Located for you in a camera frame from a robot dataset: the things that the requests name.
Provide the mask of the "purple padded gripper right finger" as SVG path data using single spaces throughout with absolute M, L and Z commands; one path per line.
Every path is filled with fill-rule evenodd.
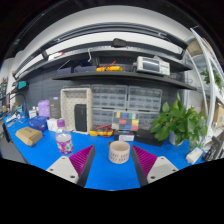
M 135 145 L 131 147 L 131 156 L 141 187 L 178 171 L 166 157 L 157 157 Z

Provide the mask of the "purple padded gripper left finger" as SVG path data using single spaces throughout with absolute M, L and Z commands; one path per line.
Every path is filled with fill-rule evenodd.
M 70 157 L 61 156 L 47 171 L 78 186 L 84 187 L 94 156 L 95 146 L 91 145 Z

